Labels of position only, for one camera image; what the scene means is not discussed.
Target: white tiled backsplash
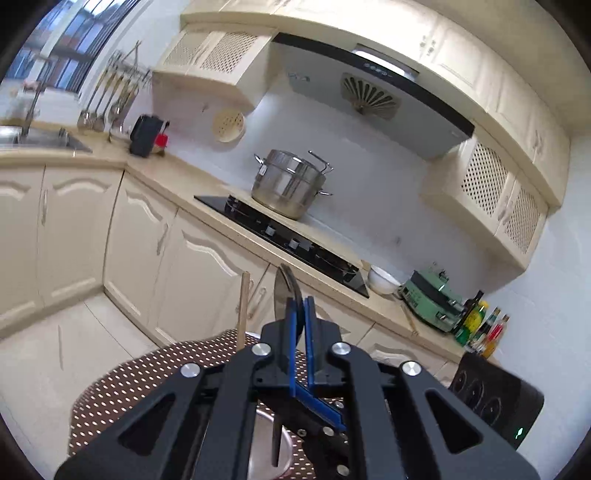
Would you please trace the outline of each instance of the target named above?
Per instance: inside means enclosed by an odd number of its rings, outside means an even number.
[[[330,162],[324,190],[303,219],[332,230],[358,255],[406,280],[413,269],[436,262],[451,286],[472,296],[489,269],[489,255],[418,196],[427,162],[367,126],[291,91],[281,75],[256,110],[246,116],[246,133],[237,144],[221,144],[211,132],[212,119],[226,102],[166,81],[138,97],[130,125],[140,113],[170,120],[169,150],[216,177],[250,191],[258,163],[273,149]]]

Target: green rice cooker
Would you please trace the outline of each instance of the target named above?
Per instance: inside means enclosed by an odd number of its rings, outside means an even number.
[[[445,270],[436,273],[431,268],[414,271],[413,276],[400,287],[402,299],[413,313],[425,323],[449,332],[460,321],[462,297],[447,286]]]

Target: range hood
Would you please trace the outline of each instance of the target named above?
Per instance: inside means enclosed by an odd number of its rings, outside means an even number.
[[[361,116],[420,157],[438,157],[472,137],[468,119],[395,66],[286,33],[273,42],[295,92]]]

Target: polka dot table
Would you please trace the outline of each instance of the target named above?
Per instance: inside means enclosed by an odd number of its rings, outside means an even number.
[[[258,340],[246,336],[246,344]],[[131,360],[113,369],[88,387],[74,402],[70,419],[69,455],[75,455],[110,424],[158,387],[169,375],[187,362],[213,367],[230,360],[236,352],[236,330],[226,330],[219,336],[199,342],[179,342]],[[306,357],[295,355],[296,377],[307,381]],[[273,412],[259,402],[260,410]],[[293,461],[281,476],[285,479],[313,479],[314,468],[301,448],[300,438],[289,432],[293,441]]]

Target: lower cabinet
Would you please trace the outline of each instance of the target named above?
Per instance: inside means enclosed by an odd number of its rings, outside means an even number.
[[[273,301],[273,288],[277,268],[269,265],[265,276],[258,284],[249,302],[246,329],[249,332],[261,333],[264,325],[275,320],[275,305]],[[329,320],[339,325],[340,334],[345,342],[357,345],[363,336],[374,324],[358,313],[343,307],[338,302],[326,297],[322,293],[299,282],[301,294],[304,298],[314,297],[316,316],[323,320]],[[305,350],[304,339],[300,339],[298,348]]]
[[[164,343],[234,328],[242,272],[257,285],[268,263],[179,210],[154,290],[149,329]]]
[[[457,364],[454,362],[446,362],[445,365],[443,365],[443,367],[441,367],[434,376],[444,387],[449,388],[449,386],[452,384],[453,377],[456,375],[456,371]]]
[[[121,170],[47,167],[38,216],[37,280],[46,306],[102,285]]]
[[[176,212],[174,203],[124,176],[111,221],[104,284],[119,307],[145,327]]]
[[[0,327],[42,306],[37,290],[37,212],[44,167],[0,170]]]
[[[358,343],[358,347],[370,354],[371,358],[395,367],[414,360],[432,375],[441,370],[445,360],[431,352],[414,345],[409,340],[375,325]]]

